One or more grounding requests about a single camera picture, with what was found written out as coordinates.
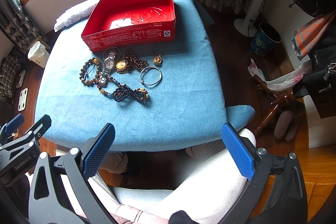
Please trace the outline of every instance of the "wooden cabinet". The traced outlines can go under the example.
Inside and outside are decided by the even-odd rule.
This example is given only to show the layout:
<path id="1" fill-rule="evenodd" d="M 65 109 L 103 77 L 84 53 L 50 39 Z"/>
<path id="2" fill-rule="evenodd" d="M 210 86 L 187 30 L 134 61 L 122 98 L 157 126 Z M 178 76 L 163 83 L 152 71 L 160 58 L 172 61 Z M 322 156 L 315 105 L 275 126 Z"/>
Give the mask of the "wooden cabinet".
<path id="1" fill-rule="evenodd" d="M 0 127 L 13 118 L 13 107 L 0 99 Z"/>
<path id="2" fill-rule="evenodd" d="M 336 144 L 310 149 L 298 149 L 299 159 L 307 193 L 308 221 L 317 213 L 336 185 Z M 274 183 L 270 176 L 264 192 L 251 216 L 261 213 Z"/>

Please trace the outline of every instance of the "floral trash can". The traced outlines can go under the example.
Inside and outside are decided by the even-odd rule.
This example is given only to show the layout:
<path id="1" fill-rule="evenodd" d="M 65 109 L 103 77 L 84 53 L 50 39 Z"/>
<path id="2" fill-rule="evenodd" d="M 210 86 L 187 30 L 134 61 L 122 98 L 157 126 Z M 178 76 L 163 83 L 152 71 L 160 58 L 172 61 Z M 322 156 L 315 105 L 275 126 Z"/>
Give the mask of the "floral trash can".
<path id="1" fill-rule="evenodd" d="M 281 42 L 281 37 L 267 22 L 261 22 L 251 41 L 251 49 L 256 55 L 266 56 L 274 46 Z"/>

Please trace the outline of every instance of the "small white box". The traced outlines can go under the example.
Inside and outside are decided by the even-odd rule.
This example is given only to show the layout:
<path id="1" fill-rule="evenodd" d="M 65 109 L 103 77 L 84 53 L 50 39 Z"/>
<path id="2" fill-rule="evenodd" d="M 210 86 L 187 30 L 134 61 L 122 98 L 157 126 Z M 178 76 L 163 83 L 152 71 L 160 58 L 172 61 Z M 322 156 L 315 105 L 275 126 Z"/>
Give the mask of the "small white box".
<path id="1" fill-rule="evenodd" d="M 36 41 L 35 44 L 33 44 L 29 49 L 28 59 L 35 62 L 42 68 L 45 68 L 48 58 L 49 53 L 40 41 Z"/>

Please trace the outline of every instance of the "trash can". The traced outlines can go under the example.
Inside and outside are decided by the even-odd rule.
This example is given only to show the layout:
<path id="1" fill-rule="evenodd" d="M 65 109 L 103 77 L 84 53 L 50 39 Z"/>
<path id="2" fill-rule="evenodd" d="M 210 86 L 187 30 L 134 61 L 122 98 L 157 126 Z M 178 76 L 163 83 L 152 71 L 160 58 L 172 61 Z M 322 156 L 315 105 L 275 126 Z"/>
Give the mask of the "trash can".
<path id="1" fill-rule="evenodd" d="M 266 56 L 275 45 L 281 42 L 281 37 L 267 22 L 261 22 L 251 41 L 251 49 L 256 55 Z"/>
<path id="2" fill-rule="evenodd" d="M 49 53 L 46 51 L 45 46 L 37 41 L 28 52 L 28 59 L 35 62 L 42 68 L 45 68 L 49 58 Z"/>

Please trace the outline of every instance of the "blue gripper pad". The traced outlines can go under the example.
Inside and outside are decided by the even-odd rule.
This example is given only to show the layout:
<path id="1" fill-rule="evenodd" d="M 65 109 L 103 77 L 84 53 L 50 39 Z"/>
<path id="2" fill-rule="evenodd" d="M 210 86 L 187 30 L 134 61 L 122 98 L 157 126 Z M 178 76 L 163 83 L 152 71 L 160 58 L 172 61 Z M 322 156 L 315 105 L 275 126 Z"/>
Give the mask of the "blue gripper pad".
<path id="1" fill-rule="evenodd" d="M 241 175 L 251 180 L 254 174 L 253 158 L 240 140 L 235 129 L 229 123 L 225 123 L 222 127 L 222 140 Z"/>
<path id="2" fill-rule="evenodd" d="M 24 123 L 24 121 L 24 116 L 22 114 L 18 114 L 6 125 L 5 134 L 11 135 L 12 133 L 14 133 Z"/>
<path id="3" fill-rule="evenodd" d="M 95 144 L 83 160 L 83 178 L 85 180 L 93 177 L 97 173 L 115 136 L 116 132 L 113 124 L 108 124 L 105 130 L 98 136 L 98 140 L 96 140 Z"/>

